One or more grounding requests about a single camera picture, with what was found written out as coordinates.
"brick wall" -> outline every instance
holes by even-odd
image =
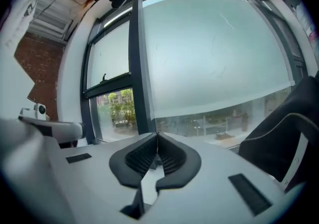
[[[27,33],[14,55],[35,82],[29,98],[44,104],[51,120],[58,120],[56,87],[64,47],[62,43]]]

